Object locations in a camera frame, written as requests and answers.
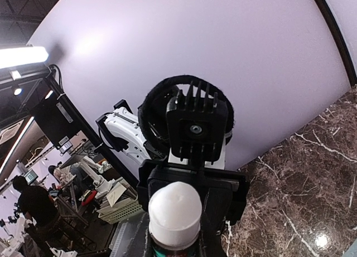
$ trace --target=mounting bolt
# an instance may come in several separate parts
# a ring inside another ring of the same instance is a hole
[[[190,131],[194,134],[200,134],[200,133],[202,133],[202,127],[198,126],[198,125],[192,125],[190,127]]]

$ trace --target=ceiling light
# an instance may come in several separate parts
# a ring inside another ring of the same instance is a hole
[[[43,47],[22,47],[0,50],[0,69],[45,62],[49,54]]]
[[[50,98],[51,94],[53,94],[53,93],[54,93],[54,91],[50,90],[49,93],[46,95],[45,99]]]
[[[22,89],[18,85],[12,87],[13,94],[15,96],[19,95],[22,92]]]
[[[8,160],[10,159],[12,153],[14,152],[14,150],[16,149],[17,145],[19,144],[19,142],[21,141],[21,138],[23,137],[23,135],[26,133],[27,129],[30,127],[31,123],[33,122],[35,118],[34,117],[30,117],[30,119],[28,120],[28,122],[26,123],[25,127],[23,128],[22,132],[20,133],[20,135],[18,136],[16,142],[13,144],[12,148],[10,149],[9,153],[7,154],[6,158],[4,159],[4,162],[2,163],[1,167],[0,167],[0,173],[2,172],[2,170],[4,169],[6,163],[8,162]]]

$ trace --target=computer monitor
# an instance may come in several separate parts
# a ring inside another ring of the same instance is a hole
[[[32,169],[25,173],[24,178],[26,179],[27,183],[30,185],[32,184],[37,178],[38,175]]]

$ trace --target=black shirt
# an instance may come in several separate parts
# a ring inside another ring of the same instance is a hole
[[[57,215],[58,210],[49,198],[47,191],[40,186],[26,187],[18,198],[23,214],[29,213],[38,226],[45,226]]]

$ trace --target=brown marble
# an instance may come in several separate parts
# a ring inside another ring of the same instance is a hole
[[[342,256],[357,239],[357,90],[240,170],[252,184],[228,256]]]

